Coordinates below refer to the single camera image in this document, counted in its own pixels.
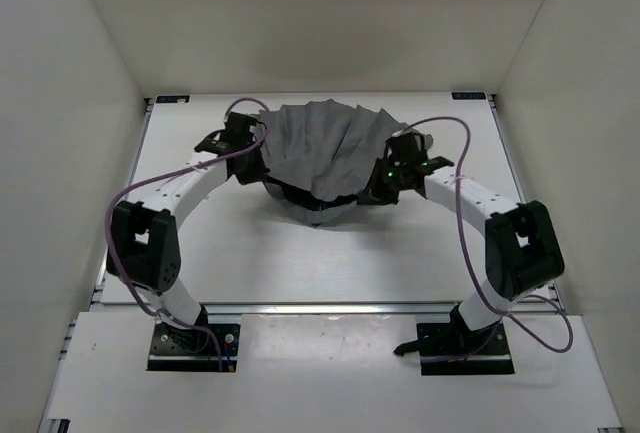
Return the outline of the grey pleated skirt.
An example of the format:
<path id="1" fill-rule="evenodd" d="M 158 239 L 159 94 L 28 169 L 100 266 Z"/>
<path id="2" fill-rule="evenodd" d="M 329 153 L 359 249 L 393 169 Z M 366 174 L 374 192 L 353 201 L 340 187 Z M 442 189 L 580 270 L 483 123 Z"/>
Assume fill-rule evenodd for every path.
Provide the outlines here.
<path id="1" fill-rule="evenodd" d="M 297 222 L 319 226 L 357 207 L 385 142 L 407 127 L 386 110 L 332 99 L 258 114 L 267 192 Z"/>

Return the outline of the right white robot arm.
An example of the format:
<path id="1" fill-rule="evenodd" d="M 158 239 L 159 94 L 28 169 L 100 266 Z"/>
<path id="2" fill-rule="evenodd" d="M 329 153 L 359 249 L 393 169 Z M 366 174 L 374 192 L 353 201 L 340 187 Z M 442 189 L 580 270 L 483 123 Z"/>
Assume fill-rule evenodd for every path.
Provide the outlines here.
<path id="1" fill-rule="evenodd" d="M 414 191 L 456 215 L 463 258 L 470 261 L 464 227 L 484 239 L 486 279 L 472 278 L 475 292 L 450 313 L 449 344 L 471 353 L 518 300 L 562 275 L 564 259 L 548 209 L 539 201 L 517 203 L 456 173 L 444 157 L 398 162 L 376 161 L 363 205 L 396 204 L 399 193 Z"/>

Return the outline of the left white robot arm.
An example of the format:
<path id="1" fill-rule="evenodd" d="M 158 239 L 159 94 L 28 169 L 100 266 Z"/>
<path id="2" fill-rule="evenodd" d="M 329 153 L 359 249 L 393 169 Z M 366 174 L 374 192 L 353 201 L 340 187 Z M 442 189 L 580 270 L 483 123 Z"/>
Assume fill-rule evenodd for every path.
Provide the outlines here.
<path id="1" fill-rule="evenodd" d="M 143 312 L 174 330 L 188 351 L 208 342 L 205 307 L 179 279 L 179 230 L 215 189 L 234 175 L 241 160 L 259 158 L 263 134 L 234 141 L 207 138 L 184 165 L 130 185 L 114 197 L 105 214 L 107 272 L 129 290 Z"/>

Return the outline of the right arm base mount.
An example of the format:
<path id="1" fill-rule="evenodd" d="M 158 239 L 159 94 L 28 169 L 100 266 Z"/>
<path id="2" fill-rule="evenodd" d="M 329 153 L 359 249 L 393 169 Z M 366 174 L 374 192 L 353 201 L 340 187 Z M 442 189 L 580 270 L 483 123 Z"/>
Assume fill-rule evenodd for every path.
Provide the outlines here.
<path id="1" fill-rule="evenodd" d="M 422 376 L 512 375 L 515 367 L 504 325 L 464 335 L 451 323 L 418 323 L 417 338 L 393 353 L 419 355 Z"/>

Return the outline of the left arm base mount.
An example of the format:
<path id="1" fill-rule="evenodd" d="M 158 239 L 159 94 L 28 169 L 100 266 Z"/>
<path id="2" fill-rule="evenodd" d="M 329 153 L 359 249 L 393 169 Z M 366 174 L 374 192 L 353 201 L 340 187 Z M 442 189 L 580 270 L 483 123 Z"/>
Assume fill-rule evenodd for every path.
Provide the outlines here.
<path id="1" fill-rule="evenodd" d="M 158 372 L 235 373 L 237 370 L 241 319 L 239 316 L 209 316 L 209 334 L 179 329 L 158 321 L 151 337 L 147 370 Z"/>

